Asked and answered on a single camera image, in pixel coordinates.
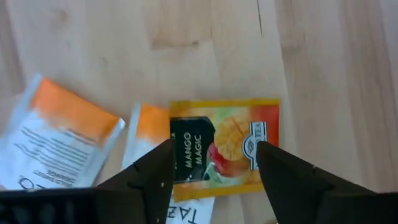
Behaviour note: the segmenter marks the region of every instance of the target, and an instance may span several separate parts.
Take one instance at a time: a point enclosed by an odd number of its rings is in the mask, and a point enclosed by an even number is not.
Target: white tea packet
[[[125,123],[37,75],[0,137],[8,190],[90,187]]]
[[[122,170],[170,138],[169,111],[138,103],[131,115]],[[170,200],[167,224],[209,224],[214,197],[175,203]]]

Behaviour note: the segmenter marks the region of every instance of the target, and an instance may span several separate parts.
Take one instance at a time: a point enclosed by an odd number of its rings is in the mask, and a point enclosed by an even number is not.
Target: wooden surface
[[[0,0],[9,18],[0,22],[0,130],[36,72],[126,121],[139,100],[278,97],[284,149],[370,189],[398,190],[396,1],[203,0],[208,20],[196,26],[186,23],[198,19],[188,3],[151,0],[165,7],[148,13],[143,2]],[[173,47],[156,49],[149,31],[167,26],[177,30],[161,39]],[[125,140],[101,180],[120,170]],[[264,192],[217,198],[213,212],[213,223],[273,220]]]

